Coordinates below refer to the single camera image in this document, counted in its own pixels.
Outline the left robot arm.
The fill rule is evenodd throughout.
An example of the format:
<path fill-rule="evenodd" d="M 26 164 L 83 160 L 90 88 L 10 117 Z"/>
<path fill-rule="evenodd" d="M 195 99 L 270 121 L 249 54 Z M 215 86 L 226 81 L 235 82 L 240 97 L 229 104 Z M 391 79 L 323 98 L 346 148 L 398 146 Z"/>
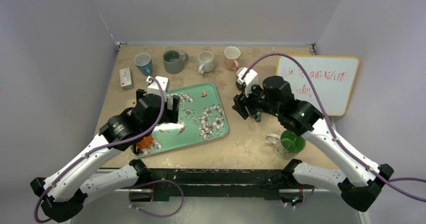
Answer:
<path fill-rule="evenodd" d="M 91 201 L 116 189 L 144 188 L 156 183 L 140 159 L 115 172 L 92 177 L 107 161 L 151 135 L 157 125 L 178 121 L 178 96 L 138 89 L 136 97 L 134 107 L 111 117 L 66 166 L 47 178 L 36 177 L 31 181 L 31 189 L 39 198 L 34 210 L 37 223 L 67 221 Z"/>

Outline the blue textured mug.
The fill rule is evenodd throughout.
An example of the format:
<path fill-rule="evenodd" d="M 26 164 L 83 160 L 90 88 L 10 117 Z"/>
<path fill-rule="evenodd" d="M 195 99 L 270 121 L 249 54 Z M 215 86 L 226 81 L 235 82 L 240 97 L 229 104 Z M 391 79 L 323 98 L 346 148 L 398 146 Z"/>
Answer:
<path fill-rule="evenodd" d="M 153 75 L 153 64 L 152 58 L 148 53 L 140 53 L 135 59 L 134 63 L 136 67 L 145 75 L 152 76 Z"/>

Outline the cream mug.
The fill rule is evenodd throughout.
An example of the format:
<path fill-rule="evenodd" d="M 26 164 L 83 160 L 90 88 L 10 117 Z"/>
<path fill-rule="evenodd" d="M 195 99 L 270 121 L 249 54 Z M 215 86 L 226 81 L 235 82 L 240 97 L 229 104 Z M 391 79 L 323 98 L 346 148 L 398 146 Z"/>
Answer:
<path fill-rule="evenodd" d="M 285 130 L 280 135 L 267 134 L 266 141 L 273 145 L 274 150 L 284 158 L 292 158 L 304 150 L 306 140 L 290 130 Z"/>

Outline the grey flat-bottom mug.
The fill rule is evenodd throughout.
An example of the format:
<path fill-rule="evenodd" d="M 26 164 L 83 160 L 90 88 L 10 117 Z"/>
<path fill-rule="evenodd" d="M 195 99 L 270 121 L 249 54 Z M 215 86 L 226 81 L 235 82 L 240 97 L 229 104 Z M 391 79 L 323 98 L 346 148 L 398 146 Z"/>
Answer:
<path fill-rule="evenodd" d="M 184 63 L 189 60 L 186 52 L 179 53 L 176 50 L 169 50 L 163 54 L 164 68 L 167 73 L 177 74 L 184 69 Z"/>

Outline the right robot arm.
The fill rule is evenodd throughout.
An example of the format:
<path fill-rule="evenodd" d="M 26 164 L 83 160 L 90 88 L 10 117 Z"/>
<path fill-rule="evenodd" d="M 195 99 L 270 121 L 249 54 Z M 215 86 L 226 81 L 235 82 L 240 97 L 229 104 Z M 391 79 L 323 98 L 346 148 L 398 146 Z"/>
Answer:
<path fill-rule="evenodd" d="M 309 165 L 292 159 L 282 170 L 282 181 L 288 187 L 307 184 L 341 196 L 353 209 L 366 212 L 380 194 L 394 170 L 388 164 L 377 164 L 353 148 L 311 103 L 298 100 L 290 84 L 281 76 L 267 77 L 262 85 L 257 78 L 236 78 L 241 92 L 234 97 L 233 109 L 243 119 L 258 113 L 276 116 L 280 124 L 315 145 L 337 166 L 337 170 Z"/>

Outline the white speckled round mug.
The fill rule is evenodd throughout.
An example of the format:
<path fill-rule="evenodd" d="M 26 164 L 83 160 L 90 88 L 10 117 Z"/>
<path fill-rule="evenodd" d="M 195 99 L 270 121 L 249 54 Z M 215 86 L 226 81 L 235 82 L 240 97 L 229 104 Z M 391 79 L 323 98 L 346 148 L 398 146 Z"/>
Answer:
<path fill-rule="evenodd" d="M 212 52 L 203 51 L 198 55 L 197 59 L 199 74 L 209 73 L 215 67 L 214 55 Z"/>

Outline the orange mug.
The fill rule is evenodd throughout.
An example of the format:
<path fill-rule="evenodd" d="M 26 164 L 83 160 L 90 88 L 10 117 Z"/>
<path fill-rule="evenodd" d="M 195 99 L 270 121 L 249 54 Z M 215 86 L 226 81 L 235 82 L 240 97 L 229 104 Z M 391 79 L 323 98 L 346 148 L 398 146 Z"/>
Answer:
<path fill-rule="evenodd" d="M 140 142 L 138 142 L 136 144 L 136 147 L 139 150 L 144 150 L 144 149 L 149 148 L 152 143 L 153 143 L 153 136 L 149 135 L 149 136 L 144 137 Z"/>

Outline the pink faceted mug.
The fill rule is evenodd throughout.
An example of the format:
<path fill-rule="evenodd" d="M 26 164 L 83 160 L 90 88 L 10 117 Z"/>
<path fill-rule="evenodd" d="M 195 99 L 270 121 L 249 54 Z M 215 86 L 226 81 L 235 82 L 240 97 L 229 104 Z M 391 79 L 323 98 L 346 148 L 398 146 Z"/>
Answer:
<path fill-rule="evenodd" d="M 224 63 L 227 70 L 238 70 L 240 68 L 239 59 L 241 56 L 241 51 L 239 48 L 234 46 L 228 46 L 224 50 Z"/>

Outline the grey-blue speckled round mug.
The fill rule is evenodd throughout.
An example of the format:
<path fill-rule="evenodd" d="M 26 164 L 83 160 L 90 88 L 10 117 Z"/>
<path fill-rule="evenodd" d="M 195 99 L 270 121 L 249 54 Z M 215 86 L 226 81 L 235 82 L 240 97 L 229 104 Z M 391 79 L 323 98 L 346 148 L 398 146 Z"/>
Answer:
<path fill-rule="evenodd" d="M 262 113 L 258 111 L 257 113 L 252 115 L 252 118 L 255 120 L 255 122 L 259 123 L 261 122 L 261 119 L 262 119 Z"/>

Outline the black mug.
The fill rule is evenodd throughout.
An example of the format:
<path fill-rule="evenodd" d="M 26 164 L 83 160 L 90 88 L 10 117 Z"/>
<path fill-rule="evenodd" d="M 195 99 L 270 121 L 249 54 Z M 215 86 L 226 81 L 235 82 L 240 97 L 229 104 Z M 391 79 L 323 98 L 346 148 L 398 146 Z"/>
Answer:
<path fill-rule="evenodd" d="M 236 71 L 236 87 L 238 91 L 244 92 L 246 88 L 246 84 L 242 79 L 244 73 L 247 71 L 246 67 L 241 67 Z"/>

